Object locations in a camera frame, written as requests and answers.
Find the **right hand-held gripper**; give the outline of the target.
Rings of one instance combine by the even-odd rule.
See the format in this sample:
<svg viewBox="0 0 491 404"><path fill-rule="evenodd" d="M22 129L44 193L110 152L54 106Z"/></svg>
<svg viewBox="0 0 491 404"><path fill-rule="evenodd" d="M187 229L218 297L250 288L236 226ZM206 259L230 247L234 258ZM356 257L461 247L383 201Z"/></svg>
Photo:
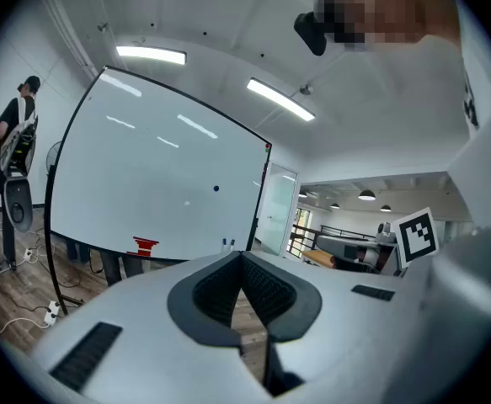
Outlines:
<svg viewBox="0 0 491 404"><path fill-rule="evenodd" d="M398 245L398 272L402 274L416 259L436 254L440 245L430 207L392 223Z"/></svg>

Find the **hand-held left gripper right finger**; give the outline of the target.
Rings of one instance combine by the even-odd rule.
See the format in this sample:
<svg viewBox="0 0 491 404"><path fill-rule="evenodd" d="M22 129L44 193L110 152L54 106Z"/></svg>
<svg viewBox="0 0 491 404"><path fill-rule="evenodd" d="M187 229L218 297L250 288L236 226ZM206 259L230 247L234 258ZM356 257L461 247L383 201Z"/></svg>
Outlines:
<svg viewBox="0 0 491 404"><path fill-rule="evenodd" d="M427 270L400 276L243 252L242 287L268 336L260 395L246 404L385 404L419 315Z"/></svg>

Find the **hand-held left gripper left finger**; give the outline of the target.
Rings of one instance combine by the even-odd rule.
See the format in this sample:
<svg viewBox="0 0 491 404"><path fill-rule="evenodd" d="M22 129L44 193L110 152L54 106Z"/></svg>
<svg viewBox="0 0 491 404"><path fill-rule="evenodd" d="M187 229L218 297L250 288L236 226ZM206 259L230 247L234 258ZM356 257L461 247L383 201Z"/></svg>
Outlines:
<svg viewBox="0 0 491 404"><path fill-rule="evenodd" d="M232 329L241 287L239 252L141 274L67 315L30 357L89 404L266 404Z"/></svg>

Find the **grey machine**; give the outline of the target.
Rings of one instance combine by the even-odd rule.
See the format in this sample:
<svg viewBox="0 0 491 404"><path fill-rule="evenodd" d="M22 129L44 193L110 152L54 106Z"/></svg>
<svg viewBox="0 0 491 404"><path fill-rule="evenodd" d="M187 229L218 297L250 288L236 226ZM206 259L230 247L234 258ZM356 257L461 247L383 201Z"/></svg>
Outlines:
<svg viewBox="0 0 491 404"><path fill-rule="evenodd" d="M316 247L329 253L339 270L390 276L401 273L397 243L321 235Z"/></svg>

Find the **black metal railing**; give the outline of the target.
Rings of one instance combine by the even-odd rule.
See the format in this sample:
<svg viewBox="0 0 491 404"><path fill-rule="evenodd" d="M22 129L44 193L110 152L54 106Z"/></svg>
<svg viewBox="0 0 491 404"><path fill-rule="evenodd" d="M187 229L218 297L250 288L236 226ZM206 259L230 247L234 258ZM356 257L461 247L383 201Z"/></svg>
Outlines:
<svg viewBox="0 0 491 404"><path fill-rule="evenodd" d="M353 231L321 225L321 229L314 230L305 226L293 225L286 251L292 256L301 259L306 251L318 248L318 238L320 236L347 237L350 239L372 241L375 237Z"/></svg>

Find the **wooden table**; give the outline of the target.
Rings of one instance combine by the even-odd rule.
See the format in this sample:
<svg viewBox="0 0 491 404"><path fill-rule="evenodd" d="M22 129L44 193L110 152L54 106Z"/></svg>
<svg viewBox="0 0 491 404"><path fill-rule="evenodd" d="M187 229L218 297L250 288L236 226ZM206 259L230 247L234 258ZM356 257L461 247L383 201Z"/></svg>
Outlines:
<svg viewBox="0 0 491 404"><path fill-rule="evenodd" d="M334 256L323 250L303 251L302 261L319 267L335 269Z"/></svg>

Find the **red whiteboard eraser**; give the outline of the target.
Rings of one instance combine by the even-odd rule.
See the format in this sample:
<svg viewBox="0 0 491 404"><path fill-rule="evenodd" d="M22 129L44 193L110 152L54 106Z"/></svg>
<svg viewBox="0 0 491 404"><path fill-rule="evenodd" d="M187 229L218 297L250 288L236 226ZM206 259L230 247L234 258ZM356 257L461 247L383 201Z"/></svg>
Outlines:
<svg viewBox="0 0 491 404"><path fill-rule="evenodd" d="M131 256L142 258L150 258L152 256L152 249L158 244L158 241L141 237L133 237L133 240L137 245L137 249L135 251L127 251L126 253Z"/></svg>

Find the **window with greenery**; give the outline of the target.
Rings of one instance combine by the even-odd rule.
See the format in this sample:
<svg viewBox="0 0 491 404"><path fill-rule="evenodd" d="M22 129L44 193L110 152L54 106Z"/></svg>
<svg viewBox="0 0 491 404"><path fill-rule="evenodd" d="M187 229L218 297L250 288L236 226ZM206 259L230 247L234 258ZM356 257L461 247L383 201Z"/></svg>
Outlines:
<svg viewBox="0 0 491 404"><path fill-rule="evenodd" d="M307 230L312 219L310 210L298 207L296 209L296 218L292 227L293 241L291 244L291 252L300 257L302 251L308 249L311 243L311 234Z"/></svg>

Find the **frosted glass door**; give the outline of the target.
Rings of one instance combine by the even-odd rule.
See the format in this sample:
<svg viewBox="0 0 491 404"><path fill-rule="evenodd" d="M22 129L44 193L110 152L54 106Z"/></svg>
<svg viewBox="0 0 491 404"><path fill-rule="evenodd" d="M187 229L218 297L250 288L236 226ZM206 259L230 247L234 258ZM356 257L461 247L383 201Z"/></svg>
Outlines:
<svg viewBox="0 0 491 404"><path fill-rule="evenodd" d="M254 240L267 253L280 255L291 218L297 174L275 163L269 165Z"/></svg>

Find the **black-framed whiteboard on stand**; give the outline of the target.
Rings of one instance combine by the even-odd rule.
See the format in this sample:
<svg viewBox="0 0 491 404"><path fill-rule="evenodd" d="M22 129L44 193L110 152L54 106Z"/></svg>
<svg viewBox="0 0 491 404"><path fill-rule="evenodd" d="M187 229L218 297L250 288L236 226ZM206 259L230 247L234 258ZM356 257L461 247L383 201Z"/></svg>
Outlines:
<svg viewBox="0 0 491 404"><path fill-rule="evenodd" d="M233 250L248 250L271 148L177 88L106 66L61 139L45 236L170 264L223 253L223 238L227 251L232 239ZM150 258L126 253L137 249L133 237L158 241Z"/></svg>

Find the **person's white printed shirt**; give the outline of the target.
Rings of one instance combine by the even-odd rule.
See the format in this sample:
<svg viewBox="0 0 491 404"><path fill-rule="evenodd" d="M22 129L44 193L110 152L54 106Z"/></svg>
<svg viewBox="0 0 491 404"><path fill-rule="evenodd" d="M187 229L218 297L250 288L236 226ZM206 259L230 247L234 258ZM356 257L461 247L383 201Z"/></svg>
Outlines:
<svg viewBox="0 0 491 404"><path fill-rule="evenodd" d="M491 120L491 39L466 3L455 1L465 80L462 106L473 138Z"/></svg>

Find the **long ceiling light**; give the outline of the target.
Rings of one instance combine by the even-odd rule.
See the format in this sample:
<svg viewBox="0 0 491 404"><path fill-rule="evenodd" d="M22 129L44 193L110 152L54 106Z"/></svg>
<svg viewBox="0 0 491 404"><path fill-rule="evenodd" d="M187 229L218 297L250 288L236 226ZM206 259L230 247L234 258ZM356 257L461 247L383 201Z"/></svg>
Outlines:
<svg viewBox="0 0 491 404"><path fill-rule="evenodd" d="M278 106L286 109L297 117L305 121L312 121L315 119L315 115L308 109L301 106L292 98L280 93L278 90L270 87L269 85L257 80L256 78L251 78L248 81L247 89L257 93L258 95L267 98L269 101L277 104Z"/></svg>
<svg viewBox="0 0 491 404"><path fill-rule="evenodd" d="M119 45L116 50L120 56L138 57L157 61L166 61L173 64L184 66L187 61L185 52L167 50L162 48L152 48L143 46Z"/></svg>

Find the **black standing fan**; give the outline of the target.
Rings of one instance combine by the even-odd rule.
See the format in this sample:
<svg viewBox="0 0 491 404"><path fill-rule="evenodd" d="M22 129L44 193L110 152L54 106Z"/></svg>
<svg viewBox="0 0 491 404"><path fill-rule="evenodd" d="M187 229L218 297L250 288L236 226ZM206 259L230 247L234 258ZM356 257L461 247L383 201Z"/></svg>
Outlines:
<svg viewBox="0 0 491 404"><path fill-rule="evenodd" d="M60 148L61 148L61 142L58 141L47 152L46 160L45 160L47 174L50 174L51 167L56 164L56 159L60 151Z"/></svg>

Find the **white ceiling pipes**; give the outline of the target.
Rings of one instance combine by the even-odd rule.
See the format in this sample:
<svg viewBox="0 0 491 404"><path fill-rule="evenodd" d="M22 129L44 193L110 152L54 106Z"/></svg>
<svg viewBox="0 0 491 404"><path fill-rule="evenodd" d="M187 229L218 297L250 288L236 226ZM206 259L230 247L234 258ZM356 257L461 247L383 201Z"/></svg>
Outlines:
<svg viewBox="0 0 491 404"><path fill-rule="evenodd" d="M72 53L77 64L90 80L94 80L98 76L99 71L78 38L63 2L61 0L43 0L43 3L58 34L61 36L68 50Z"/></svg>

